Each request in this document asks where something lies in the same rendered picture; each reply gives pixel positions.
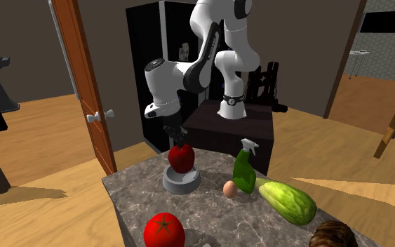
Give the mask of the green zucchini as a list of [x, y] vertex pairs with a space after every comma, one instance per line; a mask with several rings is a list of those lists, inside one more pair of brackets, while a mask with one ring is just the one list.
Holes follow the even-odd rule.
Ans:
[[267, 203], [293, 225], [308, 225], [315, 217], [315, 201], [302, 190], [284, 182], [256, 178], [255, 187]]

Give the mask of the dark robot stand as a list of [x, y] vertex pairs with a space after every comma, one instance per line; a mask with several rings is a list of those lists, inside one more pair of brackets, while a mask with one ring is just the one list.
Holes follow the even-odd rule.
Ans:
[[187, 144], [236, 157], [243, 147], [241, 140], [247, 138], [259, 145], [255, 154], [250, 156], [251, 166], [266, 175], [274, 145], [272, 108], [247, 104], [247, 117], [238, 120], [221, 117], [217, 113], [219, 109], [220, 103], [217, 100], [201, 103], [184, 123], [189, 133]]

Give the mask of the orange wooden door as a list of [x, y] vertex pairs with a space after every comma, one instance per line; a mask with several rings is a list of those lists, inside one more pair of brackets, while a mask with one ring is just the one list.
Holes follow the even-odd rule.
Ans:
[[117, 168], [78, 0], [51, 0], [51, 4], [96, 158], [110, 175], [117, 172]]

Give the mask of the black wall television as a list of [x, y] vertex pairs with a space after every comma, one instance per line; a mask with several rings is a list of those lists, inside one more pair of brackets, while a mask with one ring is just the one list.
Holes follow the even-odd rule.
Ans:
[[395, 33], [395, 11], [364, 13], [359, 32]]

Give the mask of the grey bowl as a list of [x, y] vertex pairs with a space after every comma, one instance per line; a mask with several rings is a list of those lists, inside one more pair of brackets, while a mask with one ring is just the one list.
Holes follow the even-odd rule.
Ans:
[[193, 166], [187, 173], [178, 173], [170, 165], [163, 171], [163, 186], [172, 194], [189, 194], [201, 184], [200, 170]]

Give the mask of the brown egg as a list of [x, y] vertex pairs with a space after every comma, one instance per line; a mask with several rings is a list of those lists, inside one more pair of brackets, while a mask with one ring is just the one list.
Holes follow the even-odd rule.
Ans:
[[223, 186], [223, 194], [227, 198], [234, 198], [237, 195], [238, 189], [234, 181], [227, 181]]

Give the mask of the green spray bottle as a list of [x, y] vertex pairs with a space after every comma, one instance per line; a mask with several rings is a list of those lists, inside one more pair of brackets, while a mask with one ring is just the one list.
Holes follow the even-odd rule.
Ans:
[[255, 188], [256, 172], [249, 163], [250, 154], [255, 155], [255, 148], [259, 145], [247, 138], [241, 139], [243, 147], [234, 162], [232, 180], [237, 188], [246, 194], [252, 194]]

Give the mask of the black chair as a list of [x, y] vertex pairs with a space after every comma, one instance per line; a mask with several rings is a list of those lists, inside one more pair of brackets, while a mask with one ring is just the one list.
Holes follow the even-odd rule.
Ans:
[[286, 113], [288, 107], [280, 104], [277, 98], [278, 70], [278, 62], [269, 62], [266, 72], [261, 71], [261, 66], [255, 71], [249, 72], [244, 102], [271, 106], [273, 112]]

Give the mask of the small white table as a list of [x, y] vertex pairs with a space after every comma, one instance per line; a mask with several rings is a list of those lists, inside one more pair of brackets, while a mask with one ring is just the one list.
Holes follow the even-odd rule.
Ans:
[[357, 77], [359, 70], [361, 68], [361, 65], [363, 63], [363, 59], [365, 55], [369, 54], [370, 51], [367, 50], [359, 50], [359, 51], [350, 51], [349, 54], [353, 55], [355, 57], [355, 62], [354, 66], [352, 67], [351, 73], [349, 75], [349, 79], [351, 79], [353, 76]]

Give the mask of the red tomato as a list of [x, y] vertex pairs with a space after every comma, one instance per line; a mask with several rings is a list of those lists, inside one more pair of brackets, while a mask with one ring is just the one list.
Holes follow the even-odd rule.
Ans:
[[146, 247], [184, 247], [185, 230], [181, 222], [171, 213], [159, 213], [145, 225]]

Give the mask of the red apple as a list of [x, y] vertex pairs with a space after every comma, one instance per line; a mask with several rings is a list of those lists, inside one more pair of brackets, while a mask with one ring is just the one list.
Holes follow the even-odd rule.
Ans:
[[194, 166], [195, 153], [192, 147], [184, 144], [172, 147], [168, 153], [168, 161], [173, 170], [177, 173], [187, 173]]

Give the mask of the brown lumpy object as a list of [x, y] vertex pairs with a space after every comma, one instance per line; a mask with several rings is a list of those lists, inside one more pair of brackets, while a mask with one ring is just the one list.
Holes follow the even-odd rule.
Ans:
[[309, 247], [359, 247], [353, 231], [343, 222], [322, 222], [309, 241]]

